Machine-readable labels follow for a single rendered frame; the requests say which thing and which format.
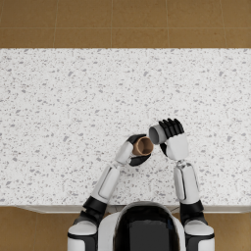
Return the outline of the brown cup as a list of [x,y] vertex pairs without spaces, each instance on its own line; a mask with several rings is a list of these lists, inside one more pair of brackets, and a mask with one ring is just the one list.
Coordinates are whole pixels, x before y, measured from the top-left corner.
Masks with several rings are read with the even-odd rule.
[[147,156],[152,153],[154,145],[151,139],[143,136],[133,144],[132,154],[135,156]]

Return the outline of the grey cup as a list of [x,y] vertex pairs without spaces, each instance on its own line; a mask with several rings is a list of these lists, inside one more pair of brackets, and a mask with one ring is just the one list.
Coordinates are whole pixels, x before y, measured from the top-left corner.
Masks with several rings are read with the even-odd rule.
[[166,134],[160,125],[153,125],[149,128],[149,138],[155,145],[162,144],[167,141]]

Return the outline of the robot body dark round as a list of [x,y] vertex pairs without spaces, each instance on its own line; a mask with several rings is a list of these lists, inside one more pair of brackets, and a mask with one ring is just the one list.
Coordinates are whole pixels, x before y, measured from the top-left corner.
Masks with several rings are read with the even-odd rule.
[[102,220],[98,251],[186,251],[183,226],[165,206],[131,203]]

